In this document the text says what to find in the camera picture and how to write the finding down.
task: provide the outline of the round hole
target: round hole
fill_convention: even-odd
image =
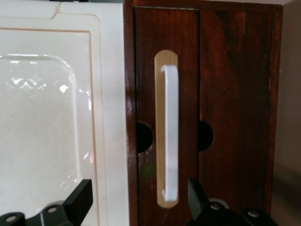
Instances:
[[[151,129],[143,124],[138,122],[136,127],[137,134],[137,151],[138,153],[143,153],[152,145],[152,132]]]
[[[214,131],[212,127],[204,121],[198,122],[198,149],[204,151],[208,149],[214,141]]]

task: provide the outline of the metal screw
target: metal screw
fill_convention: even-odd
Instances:
[[[249,210],[249,211],[248,211],[248,214],[249,214],[251,217],[253,217],[253,218],[259,217],[259,214],[258,214],[256,211],[254,211],[254,210]]]
[[[56,207],[52,207],[50,209],[48,209],[48,213],[53,213],[56,211]]]
[[[216,202],[211,204],[211,208],[214,210],[219,210],[221,208],[221,206],[219,204],[217,204]]]
[[[15,220],[16,218],[17,217],[15,215],[13,215],[13,216],[10,216],[10,217],[6,218],[5,221],[6,222],[11,222],[11,221]]]

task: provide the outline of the glossy surface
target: glossy surface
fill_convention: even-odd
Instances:
[[[95,180],[91,78],[80,76],[91,74],[89,33],[2,30],[0,37],[7,53],[0,56],[0,214],[28,218],[82,179]]]
[[[179,62],[179,71],[184,69],[179,74],[185,75],[180,76],[180,113],[186,114],[183,119],[180,114],[179,121],[180,194],[187,186],[181,180],[195,170],[209,197],[226,200],[235,211],[256,206],[269,212],[281,6],[190,0],[135,1],[134,5],[149,6],[135,9],[137,121],[154,130],[153,66],[149,61],[156,51],[160,47],[172,49],[184,61]],[[189,48],[195,40],[198,44]],[[188,66],[188,58],[198,59],[199,66]],[[199,92],[196,102],[195,89]],[[193,106],[198,108],[196,121]],[[194,147],[198,138],[193,135],[200,120],[212,126],[215,137],[212,146],[198,156],[198,148]],[[157,170],[154,152],[151,146],[137,158],[141,224],[185,224],[182,221],[191,217],[185,212],[187,205],[181,203],[185,193],[180,195],[181,213],[177,206],[165,211],[153,202],[153,175]]]
[[[1,153],[19,145],[17,159],[11,152],[6,155],[16,167],[12,163],[6,167],[24,176],[26,186],[32,186],[26,191],[43,187],[33,192],[47,200],[41,205],[63,199],[59,193],[66,187],[91,178],[94,204],[83,226],[128,225],[122,4],[57,3],[50,19],[36,10],[30,14],[32,5],[27,1],[11,2],[26,13],[18,15],[19,7],[12,18],[0,12],[2,64],[8,73],[14,72],[1,78],[1,103],[11,113],[21,105],[26,111],[17,112],[19,119],[14,121],[1,108],[1,120],[9,121],[13,136],[29,138],[22,138],[24,146],[2,141],[6,148],[1,146]],[[51,4],[45,14],[53,13],[53,3],[39,4],[45,11]],[[1,184],[15,182],[9,174],[1,174]],[[51,198],[48,193],[59,195]],[[26,204],[26,192],[21,197],[9,201]],[[39,202],[39,197],[30,201]],[[0,202],[4,199],[1,192]],[[1,212],[10,211],[4,206]]]
[[[179,73],[176,65],[164,65],[165,74],[165,189],[166,202],[174,202],[179,191]]]
[[[126,90],[126,121],[127,121],[127,175],[128,175],[128,201],[129,221],[131,226],[139,225],[139,203],[138,203],[138,159],[141,150],[141,142],[137,143],[139,124],[136,123],[136,83],[135,83],[135,50],[134,50],[134,14],[132,1],[124,1],[124,50],[125,50],[125,90]],[[153,134],[149,127],[147,143],[152,144]]]

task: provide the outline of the white handle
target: white handle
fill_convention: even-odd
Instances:
[[[166,202],[178,198],[179,161],[179,74],[175,65],[164,65],[165,74],[165,189],[162,191]]]

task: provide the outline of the wood grain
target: wood grain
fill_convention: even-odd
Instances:
[[[201,11],[200,111],[215,141],[201,154],[199,178],[210,197],[237,212],[270,205],[272,25],[272,13]]]
[[[188,178],[197,176],[198,12],[137,8],[137,120],[154,134],[153,145],[139,155],[140,225],[185,225],[191,219]],[[154,57],[169,49],[179,60],[179,203],[171,209],[157,204]]]
[[[265,184],[265,210],[271,212],[275,134],[276,134],[276,115],[278,97],[278,77],[280,62],[280,41],[281,41],[282,13],[273,15],[272,48],[270,56],[270,97],[269,97],[269,152],[267,157],[266,184]]]
[[[210,9],[218,11],[272,12],[281,13],[282,6],[274,4],[218,2],[206,0],[133,0],[135,7],[164,7],[186,9]]]
[[[134,14],[132,1],[124,2],[125,87],[127,120],[127,173],[130,226],[139,225],[138,161],[136,149],[136,90]]]

